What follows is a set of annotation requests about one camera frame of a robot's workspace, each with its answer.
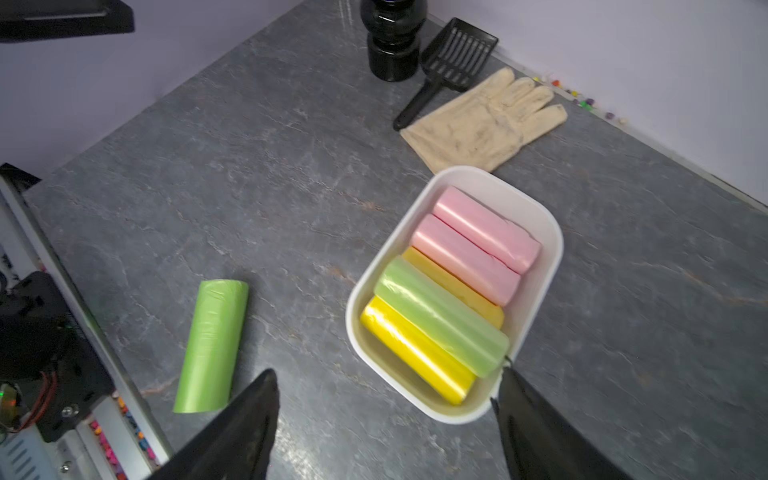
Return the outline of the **green trash bag roll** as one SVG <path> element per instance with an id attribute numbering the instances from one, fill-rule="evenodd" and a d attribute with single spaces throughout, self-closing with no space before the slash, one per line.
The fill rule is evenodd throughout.
<path id="1" fill-rule="evenodd" d="M 248 297 L 243 281 L 200 284 L 174 412 L 209 412 L 228 405 Z"/>
<path id="2" fill-rule="evenodd" d="M 506 334 L 402 257 L 387 264 L 374 292 L 475 376 L 502 364 Z"/>

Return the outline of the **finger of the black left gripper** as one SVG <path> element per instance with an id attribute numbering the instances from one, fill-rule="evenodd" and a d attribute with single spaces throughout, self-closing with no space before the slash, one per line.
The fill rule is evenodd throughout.
<path id="1" fill-rule="evenodd" d="M 133 33 L 133 9 L 117 0 L 2 0 L 1 41 Z"/>

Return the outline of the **cream fabric glove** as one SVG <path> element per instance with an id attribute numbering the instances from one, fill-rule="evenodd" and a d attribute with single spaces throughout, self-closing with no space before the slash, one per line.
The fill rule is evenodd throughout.
<path id="1" fill-rule="evenodd" d="M 553 99 L 549 87 L 504 67 L 400 135 L 435 174 L 454 166 L 492 172 L 566 122 Z"/>

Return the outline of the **black slotted plastic scoop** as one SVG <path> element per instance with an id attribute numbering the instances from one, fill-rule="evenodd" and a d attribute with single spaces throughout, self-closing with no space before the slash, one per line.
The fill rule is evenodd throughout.
<path id="1" fill-rule="evenodd" d="M 496 36 L 452 18 L 422 52 L 424 84 L 394 119 L 393 129 L 400 131 L 409 126 L 441 89 L 469 90 L 497 44 Z"/>

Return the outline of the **pink trash bag roll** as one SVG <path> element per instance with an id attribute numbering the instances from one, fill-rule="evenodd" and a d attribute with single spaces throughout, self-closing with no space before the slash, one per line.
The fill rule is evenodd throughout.
<path id="1" fill-rule="evenodd" d="M 411 244 L 500 307 L 509 304 L 517 293 L 521 282 L 519 274 L 433 214 L 427 214 L 419 222 Z"/>
<path id="2" fill-rule="evenodd" d="M 530 270 L 541 252 L 541 244 L 525 229 L 455 187 L 440 195 L 432 213 L 520 275 Z"/>

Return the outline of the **black ceramic plant pot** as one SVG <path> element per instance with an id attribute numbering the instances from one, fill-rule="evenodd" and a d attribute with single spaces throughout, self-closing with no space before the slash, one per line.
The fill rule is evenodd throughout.
<path id="1" fill-rule="evenodd" d="M 426 0 L 360 2 L 360 16 L 367 30 L 369 67 L 377 78 L 400 82 L 416 73 L 420 30 L 427 13 Z"/>

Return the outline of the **white plastic storage box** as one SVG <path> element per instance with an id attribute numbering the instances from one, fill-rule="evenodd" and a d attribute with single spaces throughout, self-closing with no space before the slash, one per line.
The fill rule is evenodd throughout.
<path id="1" fill-rule="evenodd" d="M 524 275 L 522 286 L 511 304 L 503 308 L 505 323 L 502 332 L 511 341 L 507 355 L 512 360 L 517 357 L 559 268 L 564 250 L 563 234 L 555 217 L 542 204 L 492 174 L 474 167 L 449 168 L 427 183 L 353 288 L 345 317 L 349 340 L 357 355 L 369 367 L 425 415 L 445 424 L 461 425 L 477 420 L 491 408 L 490 399 L 498 396 L 503 383 L 503 369 L 497 368 L 488 379 L 477 381 L 462 405 L 451 406 L 381 341 L 375 339 L 360 321 L 385 264 L 405 250 L 418 221 L 431 210 L 439 195 L 451 186 L 519 225 L 541 244 L 541 253 Z"/>

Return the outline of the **yellow trash bag roll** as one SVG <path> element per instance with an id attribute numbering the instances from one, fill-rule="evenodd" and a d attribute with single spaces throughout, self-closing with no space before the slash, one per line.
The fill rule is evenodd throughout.
<path id="1" fill-rule="evenodd" d="M 476 376 L 380 297 L 366 305 L 361 322 L 449 404 L 467 398 Z"/>
<path id="2" fill-rule="evenodd" d="M 428 278 L 469 306 L 495 328 L 502 328 L 505 316 L 498 305 L 487 300 L 414 247 L 407 248 L 402 257 Z"/>

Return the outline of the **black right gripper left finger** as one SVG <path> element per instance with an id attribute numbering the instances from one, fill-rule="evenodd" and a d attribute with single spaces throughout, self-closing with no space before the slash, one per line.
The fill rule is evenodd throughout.
<path id="1" fill-rule="evenodd" d="M 276 372 L 264 370 L 153 479 L 264 479 L 280 407 Z"/>

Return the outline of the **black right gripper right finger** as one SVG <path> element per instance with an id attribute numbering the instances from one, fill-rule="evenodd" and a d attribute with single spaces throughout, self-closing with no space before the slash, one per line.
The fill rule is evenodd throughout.
<path id="1" fill-rule="evenodd" d="M 491 399 L 512 479 L 622 479 L 630 476 L 588 441 L 513 366 Z"/>

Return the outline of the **front aluminium rail base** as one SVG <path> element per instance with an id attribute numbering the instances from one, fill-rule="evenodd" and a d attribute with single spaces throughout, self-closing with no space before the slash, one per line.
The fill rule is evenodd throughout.
<path id="1" fill-rule="evenodd" d="M 173 452 L 1 168 L 1 476 L 148 479 Z"/>

